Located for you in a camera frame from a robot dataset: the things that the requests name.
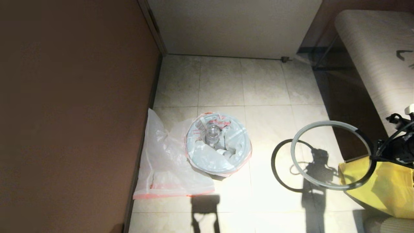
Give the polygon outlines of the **white plastic bag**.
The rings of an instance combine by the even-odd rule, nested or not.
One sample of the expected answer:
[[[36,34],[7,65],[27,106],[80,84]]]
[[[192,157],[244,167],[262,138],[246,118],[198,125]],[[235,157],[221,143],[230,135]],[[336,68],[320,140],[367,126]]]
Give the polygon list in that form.
[[[188,118],[168,131],[156,112],[148,110],[133,200],[198,196],[215,190],[212,178],[188,160],[185,137],[192,123]]]
[[[211,147],[205,142],[208,124],[221,128],[219,142]],[[224,149],[232,152],[230,158],[216,152]],[[252,155],[252,143],[245,126],[233,116],[211,112],[204,113],[189,126],[185,135],[186,156],[191,165],[211,175],[229,177],[239,171]]]

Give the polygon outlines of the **yellow plastic bag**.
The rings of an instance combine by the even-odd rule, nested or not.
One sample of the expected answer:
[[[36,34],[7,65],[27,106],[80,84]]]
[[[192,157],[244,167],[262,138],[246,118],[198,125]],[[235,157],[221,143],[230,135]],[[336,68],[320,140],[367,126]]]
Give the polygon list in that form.
[[[377,162],[367,183],[346,193],[393,217],[414,219],[413,169]]]

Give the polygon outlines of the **beige wood-grain table top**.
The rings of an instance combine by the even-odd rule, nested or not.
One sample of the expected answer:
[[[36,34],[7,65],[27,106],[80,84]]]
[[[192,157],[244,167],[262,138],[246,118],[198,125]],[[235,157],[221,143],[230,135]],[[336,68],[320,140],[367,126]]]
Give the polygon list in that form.
[[[389,136],[414,104],[414,13],[347,9],[334,21]]]

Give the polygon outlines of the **clear plastic bottle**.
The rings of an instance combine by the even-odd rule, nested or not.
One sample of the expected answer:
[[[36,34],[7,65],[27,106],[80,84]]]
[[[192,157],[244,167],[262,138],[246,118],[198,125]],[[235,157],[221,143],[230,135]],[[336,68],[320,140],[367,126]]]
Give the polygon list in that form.
[[[211,147],[215,147],[216,144],[219,142],[221,135],[221,128],[216,124],[208,124],[206,135],[205,135],[205,142],[207,145]]]

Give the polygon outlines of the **white door panel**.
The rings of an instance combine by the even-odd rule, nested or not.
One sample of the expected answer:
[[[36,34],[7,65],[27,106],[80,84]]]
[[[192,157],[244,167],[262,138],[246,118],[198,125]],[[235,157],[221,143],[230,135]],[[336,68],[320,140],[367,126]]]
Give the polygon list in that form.
[[[170,54],[293,57],[323,0],[148,0]]]

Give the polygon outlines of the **black metal table frame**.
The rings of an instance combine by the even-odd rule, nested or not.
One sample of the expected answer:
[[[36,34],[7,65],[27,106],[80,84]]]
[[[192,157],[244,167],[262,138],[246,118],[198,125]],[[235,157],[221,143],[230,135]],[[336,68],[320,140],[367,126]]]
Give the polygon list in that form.
[[[354,66],[322,66],[327,55],[333,51],[333,53],[347,53],[347,50],[343,47],[334,47],[337,40],[340,38],[339,34],[336,33],[328,46],[316,46],[316,47],[300,47],[297,54],[308,53],[308,54],[321,54],[317,59],[315,65],[312,65],[313,71],[351,71],[354,70]]]

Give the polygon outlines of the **dark door frame post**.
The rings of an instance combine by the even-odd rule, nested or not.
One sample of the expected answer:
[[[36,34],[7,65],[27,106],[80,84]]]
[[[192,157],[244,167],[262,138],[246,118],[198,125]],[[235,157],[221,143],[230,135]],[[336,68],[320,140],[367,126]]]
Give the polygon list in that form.
[[[159,27],[157,25],[156,19],[154,17],[154,14],[150,8],[148,0],[137,0],[139,7],[141,8],[141,11],[146,19],[146,22],[149,26],[149,29],[151,31],[151,34],[154,38],[154,41],[158,47],[158,50],[162,54],[163,57],[165,57],[168,52],[167,48],[163,42],[163,39],[161,37],[161,33],[159,30]]]

